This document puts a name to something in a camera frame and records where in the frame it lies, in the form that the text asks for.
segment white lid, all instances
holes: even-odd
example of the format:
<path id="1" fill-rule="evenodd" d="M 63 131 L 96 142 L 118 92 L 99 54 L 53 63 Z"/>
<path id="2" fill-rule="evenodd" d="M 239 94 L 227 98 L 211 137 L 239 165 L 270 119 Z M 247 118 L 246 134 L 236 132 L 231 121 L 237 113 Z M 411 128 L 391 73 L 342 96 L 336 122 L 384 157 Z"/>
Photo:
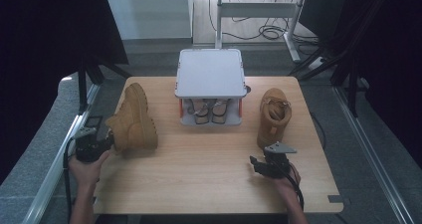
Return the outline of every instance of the white lid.
<path id="1" fill-rule="evenodd" d="M 178 98 L 242 98 L 245 76 L 237 49 L 187 49 L 180 52 Z"/>

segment wooden table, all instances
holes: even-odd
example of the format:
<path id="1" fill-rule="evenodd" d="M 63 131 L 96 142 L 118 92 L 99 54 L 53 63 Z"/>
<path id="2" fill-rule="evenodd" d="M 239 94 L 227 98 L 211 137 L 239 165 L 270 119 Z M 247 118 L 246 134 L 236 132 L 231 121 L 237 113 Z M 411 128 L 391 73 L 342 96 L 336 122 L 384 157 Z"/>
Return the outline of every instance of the wooden table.
<path id="1" fill-rule="evenodd" d="M 259 105 L 266 90 L 284 91 L 293 116 L 283 143 L 302 177 L 307 213 L 340 212 L 342 203 L 321 148 L 298 81 L 292 77 L 246 77 L 251 92 L 243 98 L 242 123 L 237 126 L 187 126 L 180 122 L 175 77 L 129 78 L 140 83 L 148 113 L 158 133 L 155 151 L 112 154 L 102 169 L 96 213 L 108 214 L 239 214 L 284 213 L 273 183 L 255 173 L 249 156 L 264 160 L 256 143 Z M 124 93 L 117 105 L 119 108 Z"/>

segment shoe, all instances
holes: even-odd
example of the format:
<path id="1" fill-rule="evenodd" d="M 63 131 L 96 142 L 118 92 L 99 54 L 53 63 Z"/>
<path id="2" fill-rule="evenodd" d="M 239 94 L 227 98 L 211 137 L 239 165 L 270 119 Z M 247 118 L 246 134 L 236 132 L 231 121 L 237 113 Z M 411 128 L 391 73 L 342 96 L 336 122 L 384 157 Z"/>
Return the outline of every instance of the shoe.
<path id="1" fill-rule="evenodd" d="M 212 108 L 212 121 L 215 123 L 225 123 L 227 114 L 227 105 L 230 99 L 217 99 Z"/>
<path id="2" fill-rule="evenodd" d="M 105 121 L 111 128 L 117 152 L 137 147 L 157 148 L 158 135 L 147 111 L 148 103 L 142 86 L 138 83 L 128 86 L 124 90 L 124 100 L 119 111 Z"/>
<path id="3" fill-rule="evenodd" d="M 277 141 L 282 141 L 285 128 L 292 117 L 292 108 L 282 90 L 271 88 L 261 99 L 260 113 L 261 123 L 257 144 L 264 149 Z"/>
<path id="4" fill-rule="evenodd" d="M 191 114 L 195 117 L 196 124 L 208 122 L 208 102 L 205 99 L 189 99 L 191 102 Z"/>

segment white box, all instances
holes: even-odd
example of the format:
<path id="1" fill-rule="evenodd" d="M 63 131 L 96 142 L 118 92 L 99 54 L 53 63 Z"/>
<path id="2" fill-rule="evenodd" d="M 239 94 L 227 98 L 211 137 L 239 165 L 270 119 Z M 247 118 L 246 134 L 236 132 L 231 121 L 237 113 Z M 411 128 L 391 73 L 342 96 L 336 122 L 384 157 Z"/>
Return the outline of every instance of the white box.
<path id="1" fill-rule="evenodd" d="M 237 49 L 187 49 L 180 52 L 175 95 L 180 98 L 180 121 L 198 125 L 188 113 L 189 99 L 230 99 L 224 124 L 242 122 L 242 98 L 247 94 L 241 53 Z"/>

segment wall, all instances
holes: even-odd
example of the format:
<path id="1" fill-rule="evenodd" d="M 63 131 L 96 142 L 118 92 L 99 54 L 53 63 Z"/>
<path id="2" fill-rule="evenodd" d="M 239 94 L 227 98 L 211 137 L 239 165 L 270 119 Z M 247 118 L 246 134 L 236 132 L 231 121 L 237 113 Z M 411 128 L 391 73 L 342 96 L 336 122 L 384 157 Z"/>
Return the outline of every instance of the wall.
<path id="1" fill-rule="evenodd" d="M 193 0 L 108 0 L 123 40 L 191 38 Z"/>

